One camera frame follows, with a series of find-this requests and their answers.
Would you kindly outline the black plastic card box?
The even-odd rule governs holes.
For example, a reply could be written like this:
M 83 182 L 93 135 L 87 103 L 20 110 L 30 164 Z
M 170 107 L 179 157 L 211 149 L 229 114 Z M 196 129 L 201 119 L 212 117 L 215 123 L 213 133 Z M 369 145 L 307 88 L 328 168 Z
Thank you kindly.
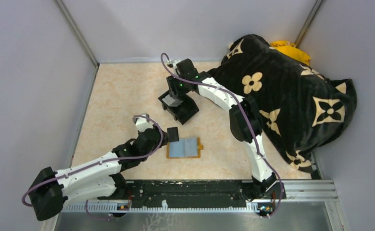
M 168 111 L 173 116 L 174 120 L 178 121 L 181 125 L 186 124 L 197 112 L 199 112 L 198 106 L 188 95 L 179 97 L 183 102 L 178 107 L 170 107 L 163 103 L 162 99 L 166 95 L 170 95 L 169 91 L 162 94 L 158 100 L 161 102 L 163 110 Z

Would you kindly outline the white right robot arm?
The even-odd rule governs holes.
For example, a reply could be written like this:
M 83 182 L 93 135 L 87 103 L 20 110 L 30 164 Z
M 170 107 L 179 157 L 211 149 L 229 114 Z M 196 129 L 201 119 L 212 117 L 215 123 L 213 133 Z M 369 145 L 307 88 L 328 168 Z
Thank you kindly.
M 250 160 L 252 183 L 242 190 L 247 200 L 272 197 L 281 200 L 284 186 L 277 171 L 266 159 L 262 142 L 262 119 L 256 100 L 232 93 L 209 73 L 198 72 L 190 59 L 162 62 L 170 73 L 166 78 L 169 90 L 159 97 L 164 110 L 182 125 L 188 122 L 199 108 L 188 96 L 195 92 L 229 114 L 230 131 L 243 143 Z

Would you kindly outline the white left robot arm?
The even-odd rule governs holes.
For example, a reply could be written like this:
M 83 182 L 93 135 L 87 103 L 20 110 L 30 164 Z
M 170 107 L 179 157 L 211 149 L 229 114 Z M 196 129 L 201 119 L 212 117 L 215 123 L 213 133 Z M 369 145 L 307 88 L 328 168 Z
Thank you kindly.
M 128 186 L 121 173 L 146 161 L 168 142 L 167 132 L 152 127 L 96 160 L 60 170 L 46 167 L 38 173 L 22 202 L 33 208 L 38 221 L 44 221 L 78 202 L 122 199 Z

